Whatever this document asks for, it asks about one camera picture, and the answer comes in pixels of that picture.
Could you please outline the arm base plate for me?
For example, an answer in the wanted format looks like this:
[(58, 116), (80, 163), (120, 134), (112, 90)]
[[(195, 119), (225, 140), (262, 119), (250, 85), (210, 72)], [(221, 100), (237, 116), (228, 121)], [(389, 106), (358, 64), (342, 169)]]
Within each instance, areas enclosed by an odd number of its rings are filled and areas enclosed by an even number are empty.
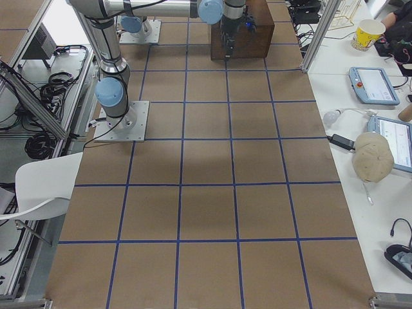
[(107, 118), (103, 108), (100, 109), (100, 118), (95, 128), (94, 139), (97, 142), (143, 142), (147, 127), (149, 101), (130, 101), (129, 111), (118, 123), (118, 119)]
[(141, 20), (137, 17), (123, 17), (120, 27), (120, 44), (158, 44), (162, 22), (156, 19)]

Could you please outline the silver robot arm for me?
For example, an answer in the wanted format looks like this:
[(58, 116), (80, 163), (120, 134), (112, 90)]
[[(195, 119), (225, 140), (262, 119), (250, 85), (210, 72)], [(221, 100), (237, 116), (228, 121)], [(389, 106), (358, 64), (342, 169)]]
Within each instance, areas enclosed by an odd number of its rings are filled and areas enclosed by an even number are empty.
[(133, 35), (148, 36), (152, 32), (151, 25), (146, 16), (122, 16), (120, 24), (123, 30)]
[(242, 24), (247, 24), (245, 1), (69, 1), (78, 15), (93, 51), (101, 57), (101, 70), (107, 76), (127, 83), (123, 72), (129, 66), (120, 51), (115, 17), (124, 16), (129, 23), (127, 32), (143, 25), (142, 19), (155, 17), (190, 17), (203, 22), (220, 25), (224, 59), (233, 56), (235, 35)]

